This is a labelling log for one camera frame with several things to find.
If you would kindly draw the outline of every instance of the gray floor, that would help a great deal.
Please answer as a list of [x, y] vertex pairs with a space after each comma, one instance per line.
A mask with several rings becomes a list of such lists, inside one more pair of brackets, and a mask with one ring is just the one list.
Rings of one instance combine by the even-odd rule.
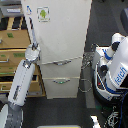
[[[111, 36], [116, 32], [127, 35], [120, 22], [120, 12], [127, 6], [127, 0], [125, 2], [106, 0], [104, 3], [101, 0], [93, 0], [85, 52], [91, 52], [91, 44], [93, 43], [109, 46]], [[91, 81], [90, 70], [90, 67], [83, 69], [81, 78]], [[80, 87], [88, 90], [90, 83], [80, 80]], [[103, 128], [106, 120], [102, 116], [101, 110], [97, 109], [93, 90], [88, 93], [82, 93], [79, 90], [76, 99], [27, 98], [23, 110], [22, 128], [36, 128], [40, 125], [79, 125], [83, 128], [92, 128], [93, 122], [90, 115], [98, 116], [99, 123]]]

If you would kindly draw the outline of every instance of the sticker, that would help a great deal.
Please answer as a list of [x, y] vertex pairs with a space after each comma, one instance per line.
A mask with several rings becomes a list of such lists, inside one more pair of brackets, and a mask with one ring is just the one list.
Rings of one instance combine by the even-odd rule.
[[48, 7], [37, 8], [37, 14], [38, 14], [39, 22], [48, 22], [50, 20]]
[[14, 38], [12, 33], [7, 33], [9, 38]]
[[13, 67], [9, 67], [9, 69], [13, 69]]
[[6, 55], [1, 55], [1, 57], [6, 57]]
[[14, 57], [25, 57], [25, 53], [13, 53]]
[[30, 6], [27, 6], [27, 15], [31, 15], [32, 10], [30, 9]]

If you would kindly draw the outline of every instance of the label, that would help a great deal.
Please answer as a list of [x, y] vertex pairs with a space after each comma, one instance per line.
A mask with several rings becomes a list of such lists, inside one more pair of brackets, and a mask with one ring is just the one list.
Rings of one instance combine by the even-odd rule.
[[13, 69], [13, 67], [9, 67], [9, 69]]
[[20, 13], [20, 8], [16, 8], [16, 9], [7, 9], [8, 13]]
[[6, 55], [1, 55], [1, 57], [6, 57]]
[[113, 77], [113, 80], [118, 87], [124, 81], [125, 77], [127, 76], [127, 73], [128, 71], [126, 70], [126, 68], [122, 64], [120, 64]]
[[50, 20], [48, 7], [37, 8], [37, 14], [38, 14], [39, 22], [48, 22]]
[[25, 53], [13, 53], [14, 57], [25, 57]]
[[12, 33], [7, 33], [9, 38], [14, 38]]

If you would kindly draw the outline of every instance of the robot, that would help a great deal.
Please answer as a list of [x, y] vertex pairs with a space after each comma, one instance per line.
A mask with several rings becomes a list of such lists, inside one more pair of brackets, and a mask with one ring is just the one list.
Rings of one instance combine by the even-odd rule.
[[102, 103], [117, 104], [128, 90], [128, 37], [112, 36], [110, 47], [96, 47], [92, 62], [94, 93]]
[[29, 86], [35, 71], [34, 63], [39, 59], [40, 47], [36, 42], [32, 19], [30, 24], [33, 35], [33, 44], [25, 52], [26, 60], [19, 63], [5, 104], [0, 113], [0, 128], [21, 128], [23, 122], [22, 106], [25, 104]]

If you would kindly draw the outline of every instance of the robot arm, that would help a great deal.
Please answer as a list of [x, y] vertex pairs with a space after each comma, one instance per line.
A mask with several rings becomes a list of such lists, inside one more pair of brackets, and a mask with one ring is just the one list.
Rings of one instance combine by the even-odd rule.
[[32, 20], [30, 18], [33, 44], [25, 52], [26, 60], [21, 60], [16, 70], [13, 83], [8, 96], [8, 104], [4, 105], [0, 113], [0, 128], [21, 128], [23, 122], [22, 106], [25, 103], [30, 83], [35, 71], [40, 47], [36, 42]]

